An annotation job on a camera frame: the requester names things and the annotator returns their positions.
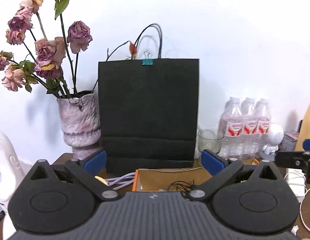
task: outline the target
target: white wall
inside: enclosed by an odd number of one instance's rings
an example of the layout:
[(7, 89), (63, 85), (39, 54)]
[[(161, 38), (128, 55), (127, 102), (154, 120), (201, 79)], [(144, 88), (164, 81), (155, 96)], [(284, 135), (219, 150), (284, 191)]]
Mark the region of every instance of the white wall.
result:
[[(27, 52), (23, 45), (6, 43), (7, 21), (21, 0), (0, 0), (0, 50), (13, 51), (17, 61)], [(62, 36), (54, 20), (54, 0), (44, 0), (40, 15), (47, 36)], [(268, 97), (273, 120), (285, 130), (295, 129), (310, 101), (310, 0), (70, 0), (63, 13), (65, 25), (82, 20), (93, 41), (79, 57), (78, 89), (91, 89), (97, 63), (126, 40), (157, 22), (164, 32), (163, 57), (200, 58), (200, 112), (203, 128), (215, 127), (229, 96)], [(34, 33), (42, 38), (33, 16)], [(34, 50), (28, 33), (26, 44)], [(149, 49), (144, 39), (139, 58)], [(112, 57), (125, 59), (128, 48)], [(69, 62), (63, 61), (68, 84)], [(41, 85), (29, 94), (8, 91), (1, 85), (0, 130), (12, 141), (18, 156), (31, 162), (53, 162), (70, 148), (64, 144), (58, 106)]]

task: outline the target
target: clear plastic bottle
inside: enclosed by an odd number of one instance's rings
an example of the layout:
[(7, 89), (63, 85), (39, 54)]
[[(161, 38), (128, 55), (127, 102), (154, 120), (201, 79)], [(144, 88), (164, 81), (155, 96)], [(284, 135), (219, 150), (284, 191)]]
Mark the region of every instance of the clear plastic bottle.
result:
[(268, 100), (261, 98), (259, 105), (256, 109), (257, 116), (257, 133), (259, 135), (258, 140), (258, 153), (262, 151), (263, 146), (267, 143), (268, 129), (271, 124), (271, 113), (268, 106)]
[(221, 115), (218, 131), (225, 137), (222, 141), (220, 156), (225, 159), (241, 157), (243, 151), (242, 112), (239, 109), (239, 98), (230, 97), (230, 104)]
[(257, 152), (257, 116), (255, 99), (246, 98), (240, 107), (243, 115), (243, 145), (242, 159), (254, 159)]

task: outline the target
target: pink textured vase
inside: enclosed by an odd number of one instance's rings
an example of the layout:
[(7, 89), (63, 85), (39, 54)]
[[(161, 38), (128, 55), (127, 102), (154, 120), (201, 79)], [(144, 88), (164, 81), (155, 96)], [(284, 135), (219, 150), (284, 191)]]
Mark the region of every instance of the pink textured vase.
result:
[(73, 149), (74, 158), (85, 159), (97, 152), (100, 138), (98, 97), (58, 98), (59, 117), (64, 141)]

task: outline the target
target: bottle cap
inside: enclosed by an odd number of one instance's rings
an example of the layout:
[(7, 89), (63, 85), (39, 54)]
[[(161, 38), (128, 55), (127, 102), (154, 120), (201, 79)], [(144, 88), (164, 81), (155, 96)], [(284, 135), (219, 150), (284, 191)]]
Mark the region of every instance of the bottle cap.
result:
[(261, 104), (267, 104), (267, 105), (269, 103), (268, 99), (266, 99), (266, 98), (261, 98), (260, 102), (261, 102)]
[(255, 103), (255, 98), (245, 98), (245, 100), (246, 100), (248, 103), (252, 103), (252, 104)]
[(234, 103), (239, 103), (240, 102), (240, 98), (230, 97), (230, 101), (232, 101)]

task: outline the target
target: bottle label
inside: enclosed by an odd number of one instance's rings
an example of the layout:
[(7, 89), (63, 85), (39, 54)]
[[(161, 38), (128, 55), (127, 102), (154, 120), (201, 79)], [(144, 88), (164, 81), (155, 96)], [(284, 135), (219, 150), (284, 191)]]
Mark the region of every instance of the bottle label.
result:
[(271, 124), (270, 121), (258, 121), (257, 133), (258, 134), (268, 133), (268, 128), (270, 127), (270, 124)]
[(225, 136), (239, 136), (243, 130), (241, 122), (227, 122)]
[(244, 122), (243, 134), (255, 134), (257, 131), (257, 120)]

